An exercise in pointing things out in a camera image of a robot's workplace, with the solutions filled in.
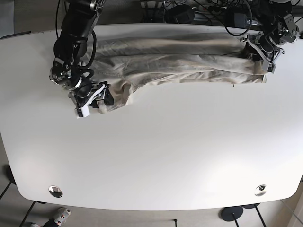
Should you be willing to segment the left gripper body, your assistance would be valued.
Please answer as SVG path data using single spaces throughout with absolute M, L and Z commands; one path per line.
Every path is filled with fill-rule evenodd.
M 276 64 L 276 60 L 284 54 L 284 49 L 276 46 L 270 38 L 266 38 L 264 33 L 248 34 L 240 38 L 241 42 L 250 44 L 258 52 L 258 61 L 268 61 Z

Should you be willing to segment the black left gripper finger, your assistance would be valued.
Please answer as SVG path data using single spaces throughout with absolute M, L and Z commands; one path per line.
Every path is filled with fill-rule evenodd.
M 258 52 L 250 44 L 245 44 L 241 55 L 242 58 L 258 61 Z

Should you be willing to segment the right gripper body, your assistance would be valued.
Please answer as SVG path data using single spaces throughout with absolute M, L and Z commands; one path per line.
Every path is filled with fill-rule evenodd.
M 102 101 L 101 92 L 106 87 L 109 88 L 109 84 L 106 81 L 100 82 L 98 84 L 88 83 L 75 89 L 75 91 L 71 91 L 68 97 L 75 104 L 75 108 L 81 108 L 84 106 L 90 107 L 89 104 L 93 100 L 96 99 L 98 101 Z

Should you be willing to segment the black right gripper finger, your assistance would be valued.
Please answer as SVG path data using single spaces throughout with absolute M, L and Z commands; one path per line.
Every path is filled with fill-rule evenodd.
M 89 104 L 89 106 L 91 106 L 92 108 L 94 108 L 94 109 L 99 109 L 99 105 L 98 105 L 98 100 L 93 100 L 90 104 Z
M 113 106 L 114 105 L 114 98 L 111 95 L 108 87 L 106 87 L 105 89 L 102 90 L 102 92 L 101 92 L 101 100 L 104 101 L 104 104 L 106 106 Z

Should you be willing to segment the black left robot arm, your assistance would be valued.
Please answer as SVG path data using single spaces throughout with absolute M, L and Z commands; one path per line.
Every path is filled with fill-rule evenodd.
M 303 16 L 302 4 L 290 0 L 243 0 L 242 5 L 229 5 L 223 17 L 226 31 L 235 37 L 244 36 L 252 27 L 257 35 L 247 35 L 245 55 L 262 60 L 267 71 L 273 70 L 275 59 L 282 54 L 285 43 L 300 37 L 295 17 Z

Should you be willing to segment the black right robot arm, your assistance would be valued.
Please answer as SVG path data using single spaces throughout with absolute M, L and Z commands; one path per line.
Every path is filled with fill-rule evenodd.
M 91 65 L 97 49 L 94 27 L 104 7 L 103 0 L 70 0 L 60 33 L 53 47 L 55 59 L 50 80 L 65 86 L 75 104 L 77 117 L 89 116 L 89 108 L 97 108 L 98 101 L 112 106 L 114 99 L 108 82 L 91 80 Z

